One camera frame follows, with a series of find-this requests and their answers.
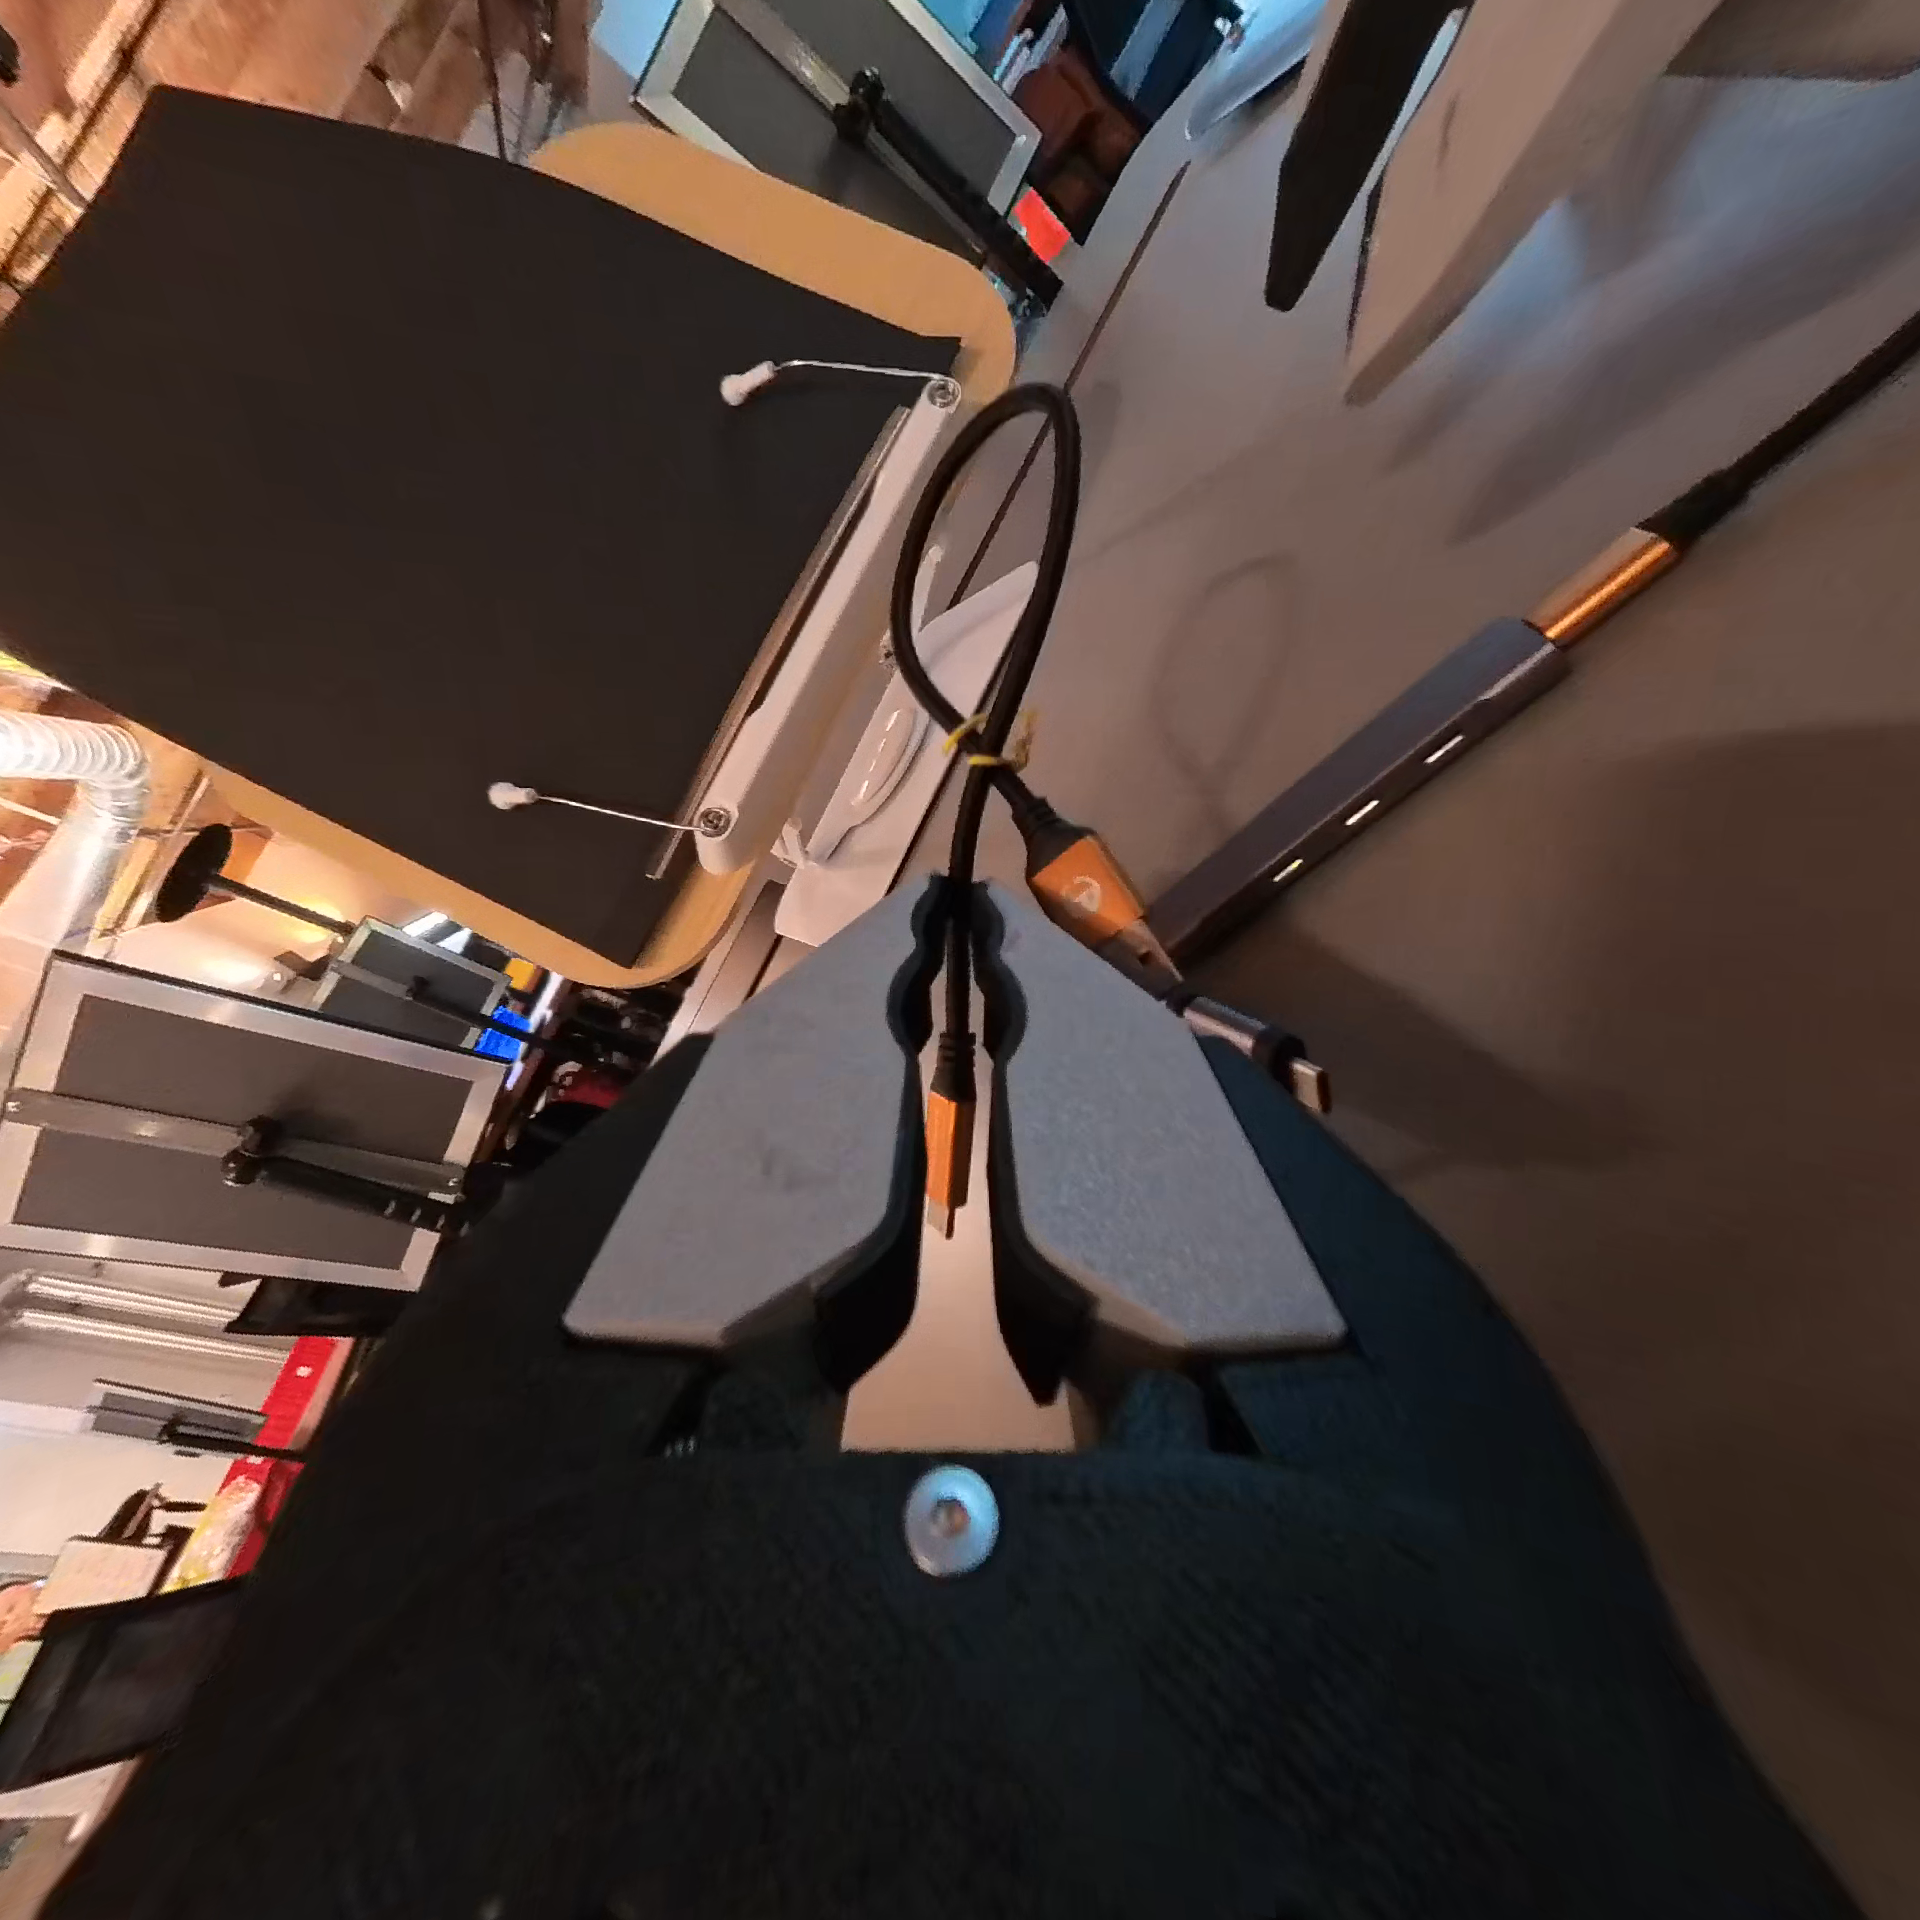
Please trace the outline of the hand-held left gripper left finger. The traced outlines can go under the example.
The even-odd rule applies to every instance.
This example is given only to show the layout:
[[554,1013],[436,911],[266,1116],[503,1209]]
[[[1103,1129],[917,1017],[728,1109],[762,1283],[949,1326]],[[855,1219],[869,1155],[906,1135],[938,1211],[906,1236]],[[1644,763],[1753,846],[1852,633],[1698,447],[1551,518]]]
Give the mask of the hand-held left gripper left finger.
[[919,1297],[921,1053],[951,884],[883,899],[697,1049],[565,1310],[600,1343],[735,1360],[802,1349],[847,1393]]

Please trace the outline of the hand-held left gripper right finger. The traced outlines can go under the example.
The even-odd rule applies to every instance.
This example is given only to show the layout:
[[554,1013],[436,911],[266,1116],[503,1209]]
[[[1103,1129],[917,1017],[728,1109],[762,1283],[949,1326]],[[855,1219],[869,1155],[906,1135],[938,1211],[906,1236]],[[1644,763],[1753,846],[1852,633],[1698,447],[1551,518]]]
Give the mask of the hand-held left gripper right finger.
[[1200,1037],[1042,915],[973,888],[1004,1345],[1035,1403],[1330,1352],[1346,1320]]

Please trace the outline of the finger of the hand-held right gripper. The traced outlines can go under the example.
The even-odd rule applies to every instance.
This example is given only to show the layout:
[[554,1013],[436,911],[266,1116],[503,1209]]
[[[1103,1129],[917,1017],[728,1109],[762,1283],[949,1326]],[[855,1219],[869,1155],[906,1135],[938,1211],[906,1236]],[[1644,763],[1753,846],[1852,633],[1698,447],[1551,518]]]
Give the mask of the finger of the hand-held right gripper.
[[1657,80],[1872,83],[1916,62],[1916,1],[1473,4],[1378,182],[1346,401],[1435,343]]
[[1281,159],[1267,253],[1267,305],[1295,308],[1409,105],[1434,46],[1464,1],[1325,4],[1304,105]]

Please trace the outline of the grey usb hub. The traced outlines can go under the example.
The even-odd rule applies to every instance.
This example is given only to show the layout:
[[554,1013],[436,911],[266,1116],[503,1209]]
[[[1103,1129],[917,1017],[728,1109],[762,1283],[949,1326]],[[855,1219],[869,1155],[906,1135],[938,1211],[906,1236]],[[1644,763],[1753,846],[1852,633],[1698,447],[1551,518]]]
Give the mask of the grey usb hub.
[[1148,909],[1159,942],[1195,963],[1565,673],[1568,654],[1523,616],[1481,629],[1178,878]]

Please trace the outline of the metal framed grey panel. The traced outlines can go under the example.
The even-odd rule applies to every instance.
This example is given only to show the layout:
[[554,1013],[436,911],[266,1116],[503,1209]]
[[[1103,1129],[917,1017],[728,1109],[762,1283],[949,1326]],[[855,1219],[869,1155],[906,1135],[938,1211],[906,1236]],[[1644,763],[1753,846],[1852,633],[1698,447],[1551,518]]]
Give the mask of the metal framed grey panel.
[[508,1076],[77,951],[8,1041],[5,1247],[387,1291],[432,1265]]
[[996,212],[1040,155],[1040,131],[964,35],[981,4],[605,4],[596,40],[631,108],[709,153],[741,159],[884,223],[949,232],[944,208],[844,139],[833,108],[875,73],[899,108]]

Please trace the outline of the black round lamp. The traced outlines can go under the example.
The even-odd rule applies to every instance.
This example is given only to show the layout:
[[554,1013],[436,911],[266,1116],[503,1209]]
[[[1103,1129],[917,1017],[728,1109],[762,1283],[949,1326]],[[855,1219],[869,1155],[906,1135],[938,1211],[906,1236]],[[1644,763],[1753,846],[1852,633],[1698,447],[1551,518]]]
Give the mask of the black round lamp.
[[233,854],[233,827],[226,822],[210,822],[194,831],[181,848],[178,857],[163,875],[161,887],[151,901],[153,924],[181,924],[199,911],[205,903],[239,901],[258,904],[288,920],[300,920],[307,927],[321,927],[332,939],[353,936],[356,924],[332,917],[329,911],[297,903],[292,899],[268,893],[247,880],[226,870]]

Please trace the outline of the silver ventilation duct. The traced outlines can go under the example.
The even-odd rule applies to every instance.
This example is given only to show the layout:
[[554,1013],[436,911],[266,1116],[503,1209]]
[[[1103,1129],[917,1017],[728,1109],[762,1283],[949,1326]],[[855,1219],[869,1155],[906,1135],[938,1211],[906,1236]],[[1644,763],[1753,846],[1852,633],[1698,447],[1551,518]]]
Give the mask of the silver ventilation duct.
[[2,710],[2,780],[74,784],[106,817],[140,827],[153,763],[125,726]]

